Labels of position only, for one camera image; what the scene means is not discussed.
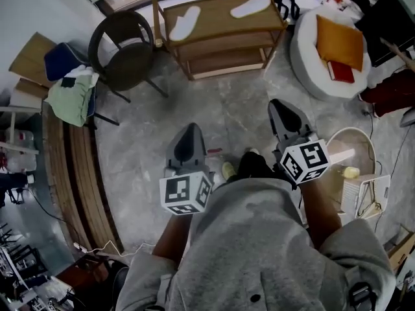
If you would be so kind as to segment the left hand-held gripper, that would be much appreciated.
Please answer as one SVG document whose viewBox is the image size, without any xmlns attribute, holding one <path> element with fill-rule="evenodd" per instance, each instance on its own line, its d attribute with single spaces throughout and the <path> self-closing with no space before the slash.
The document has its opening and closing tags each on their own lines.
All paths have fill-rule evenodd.
<svg viewBox="0 0 415 311">
<path fill-rule="evenodd" d="M 161 206 L 174 215 L 205 211 L 213 189 L 213 176 L 205 162 L 202 130 L 192 122 L 167 147 L 164 177 L 160 179 Z"/>
</svg>

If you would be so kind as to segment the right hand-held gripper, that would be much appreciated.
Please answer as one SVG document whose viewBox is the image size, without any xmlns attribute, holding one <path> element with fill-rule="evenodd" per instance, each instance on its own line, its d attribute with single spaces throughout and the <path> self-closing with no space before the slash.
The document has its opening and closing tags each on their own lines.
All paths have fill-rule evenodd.
<svg viewBox="0 0 415 311">
<path fill-rule="evenodd" d="M 285 100 L 272 99 L 268 117 L 278 140 L 274 150 L 276 174 L 299 185 L 319 178 L 330 167 L 326 142 L 310 132 L 311 123 L 302 110 Z"/>
</svg>

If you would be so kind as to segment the white slipper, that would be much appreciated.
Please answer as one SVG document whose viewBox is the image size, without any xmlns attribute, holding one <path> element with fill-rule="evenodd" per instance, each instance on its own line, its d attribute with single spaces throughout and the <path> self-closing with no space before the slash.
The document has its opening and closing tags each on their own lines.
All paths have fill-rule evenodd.
<svg viewBox="0 0 415 311">
<path fill-rule="evenodd" d="M 231 9 L 230 15 L 234 18 L 241 19 L 267 9 L 270 4 L 271 0 L 248 0 L 242 5 Z"/>
<path fill-rule="evenodd" d="M 201 8 L 199 6 L 190 6 L 184 16 L 178 16 L 174 28 L 170 31 L 169 39 L 171 41 L 183 41 L 188 38 L 200 15 Z"/>
</svg>

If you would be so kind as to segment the person's right forearm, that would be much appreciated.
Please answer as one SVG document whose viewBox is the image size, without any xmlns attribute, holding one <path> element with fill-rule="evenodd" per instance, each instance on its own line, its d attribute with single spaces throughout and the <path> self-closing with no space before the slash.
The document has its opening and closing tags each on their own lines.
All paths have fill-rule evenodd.
<svg viewBox="0 0 415 311">
<path fill-rule="evenodd" d="M 314 247 L 319 249 L 333 233 L 342 227 L 340 217 L 317 179 L 300 184 L 300 190 L 309 234 Z"/>
</svg>

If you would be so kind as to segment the person's left shoe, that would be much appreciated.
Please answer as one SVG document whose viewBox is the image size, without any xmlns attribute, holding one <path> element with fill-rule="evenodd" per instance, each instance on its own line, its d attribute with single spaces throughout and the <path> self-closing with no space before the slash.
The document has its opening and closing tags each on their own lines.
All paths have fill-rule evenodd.
<svg viewBox="0 0 415 311">
<path fill-rule="evenodd" d="M 236 174 L 235 168 L 230 162 L 226 161 L 222 164 L 222 176 L 225 180 L 229 180 Z"/>
</svg>

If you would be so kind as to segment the person's black trousers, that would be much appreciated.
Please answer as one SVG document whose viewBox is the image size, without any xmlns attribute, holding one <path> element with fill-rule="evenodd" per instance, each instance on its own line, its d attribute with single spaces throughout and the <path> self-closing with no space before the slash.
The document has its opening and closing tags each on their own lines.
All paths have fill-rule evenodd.
<svg viewBox="0 0 415 311">
<path fill-rule="evenodd" d="M 245 152 L 235 168 L 236 175 L 226 180 L 227 183 L 248 178 L 277 178 L 276 173 L 267 165 L 265 158 L 259 154 Z"/>
</svg>

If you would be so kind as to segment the white round bin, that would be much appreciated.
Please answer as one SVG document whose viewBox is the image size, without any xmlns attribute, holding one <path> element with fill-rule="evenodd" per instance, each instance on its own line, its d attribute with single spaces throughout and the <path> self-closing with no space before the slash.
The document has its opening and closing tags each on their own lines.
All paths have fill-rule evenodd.
<svg viewBox="0 0 415 311">
<path fill-rule="evenodd" d="M 340 171 L 345 167 L 356 167 L 360 175 L 376 175 L 376 163 L 374 147 L 369 137 L 360 129 L 347 127 L 337 131 L 327 141 L 329 155 L 354 149 L 355 155 L 344 161 L 331 164 L 328 171 L 322 176 L 323 187 L 328 193 L 336 193 L 342 190 L 344 177 Z"/>
</svg>

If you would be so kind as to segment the red book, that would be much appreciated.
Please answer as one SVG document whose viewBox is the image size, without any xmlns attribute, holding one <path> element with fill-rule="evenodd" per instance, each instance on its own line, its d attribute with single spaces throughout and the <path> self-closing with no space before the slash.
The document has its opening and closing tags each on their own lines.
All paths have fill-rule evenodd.
<svg viewBox="0 0 415 311">
<path fill-rule="evenodd" d="M 352 68 L 339 62 L 327 62 L 327 68 L 332 81 L 353 84 L 355 82 Z"/>
</svg>

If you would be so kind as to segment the orange cushion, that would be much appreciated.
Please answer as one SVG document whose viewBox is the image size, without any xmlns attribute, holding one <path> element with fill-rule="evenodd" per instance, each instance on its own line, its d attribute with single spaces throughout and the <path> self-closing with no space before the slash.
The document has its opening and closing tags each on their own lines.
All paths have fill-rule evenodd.
<svg viewBox="0 0 415 311">
<path fill-rule="evenodd" d="M 316 48 L 321 59 L 362 71 L 364 37 L 361 31 L 317 15 Z"/>
</svg>

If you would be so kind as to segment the person's gray sweater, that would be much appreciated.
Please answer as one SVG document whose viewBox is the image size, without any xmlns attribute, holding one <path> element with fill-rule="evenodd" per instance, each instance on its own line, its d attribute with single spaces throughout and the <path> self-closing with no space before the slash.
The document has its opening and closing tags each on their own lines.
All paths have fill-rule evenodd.
<svg viewBox="0 0 415 311">
<path fill-rule="evenodd" d="M 178 268 L 137 253 L 116 311 L 348 311 L 350 288 L 367 282 L 375 311 L 396 278 L 367 221 L 353 220 L 319 249 L 278 179 L 242 179 L 218 188 L 191 221 Z"/>
</svg>

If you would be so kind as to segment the curved wooden platform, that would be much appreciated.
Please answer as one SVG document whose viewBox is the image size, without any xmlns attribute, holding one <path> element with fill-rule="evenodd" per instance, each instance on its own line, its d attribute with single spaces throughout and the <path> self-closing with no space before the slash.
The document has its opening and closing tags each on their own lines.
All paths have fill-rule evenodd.
<svg viewBox="0 0 415 311">
<path fill-rule="evenodd" d="M 102 180 L 95 130 L 72 126 L 42 109 L 43 149 L 52 202 L 67 243 L 124 252 Z"/>
</svg>

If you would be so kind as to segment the wooden shoe shelf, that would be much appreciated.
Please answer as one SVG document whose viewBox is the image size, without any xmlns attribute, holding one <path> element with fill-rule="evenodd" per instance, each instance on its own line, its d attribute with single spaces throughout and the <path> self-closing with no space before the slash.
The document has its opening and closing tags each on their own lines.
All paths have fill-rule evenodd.
<svg viewBox="0 0 415 311">
<path fill-rule="evenodd" d="M 230 10 L 248 0 L 196 0 L 162 8 L 152 0 L 154 39 L 176 60 L 189 80 L 265 68 L 279 45 L 288 23 L 271 0 L 270 6 L 241 19 Z M 171 41 L 170 31 L 178 16 L 190 6 L 200 15 L 191 35 Z"/>
</svg>

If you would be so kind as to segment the green cloth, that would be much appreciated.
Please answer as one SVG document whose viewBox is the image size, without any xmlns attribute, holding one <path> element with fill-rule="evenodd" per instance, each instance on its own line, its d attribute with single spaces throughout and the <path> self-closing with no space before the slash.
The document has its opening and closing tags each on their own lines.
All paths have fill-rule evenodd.
<svg viewBox="0 0 415 311">
<path fill-rule="evenodd" d="M 96 83 L 93 75 L 63 77 L 50 88 L 45 102 L 59 119 L 82 127 L 88 117 L 88 106 Z"/>
</svg>

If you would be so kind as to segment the clear water jug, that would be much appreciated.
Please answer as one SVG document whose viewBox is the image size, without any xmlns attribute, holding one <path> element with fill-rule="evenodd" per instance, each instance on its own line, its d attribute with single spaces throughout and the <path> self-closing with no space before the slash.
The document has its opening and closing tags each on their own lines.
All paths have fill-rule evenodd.
<svg viewBox="0 0 415 311">
<path fill-rule="evenodd" d="M 11 129 L 5 131 L 6 142 L 16 146 L 35 149 L 34 134 L 27 130 L 14 130 L 13 138 L 11 138 Z"/>
</svg>

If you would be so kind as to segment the cardboard box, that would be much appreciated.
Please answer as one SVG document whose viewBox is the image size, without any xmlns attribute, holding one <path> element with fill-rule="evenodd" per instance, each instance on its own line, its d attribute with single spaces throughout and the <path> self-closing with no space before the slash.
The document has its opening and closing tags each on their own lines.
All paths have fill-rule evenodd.
<svg viewBox="0 0 415 311">
<path fill-rule="evenodd" d="M 411 231 L 403 224 L 400 225 L 401 230 L 406 232 L 406 235 L 387 252 L 390 265 L 395 273 L 403 265 L 415 245 L 415 231 Z"/>
<path fill-rule="evenodd" d="M 44 56 L 55 47 L 55 42 L 36 32 L 20 50 L 8 70 L 50 88 L 53 82 L 46 76 Z"/>
</svg>

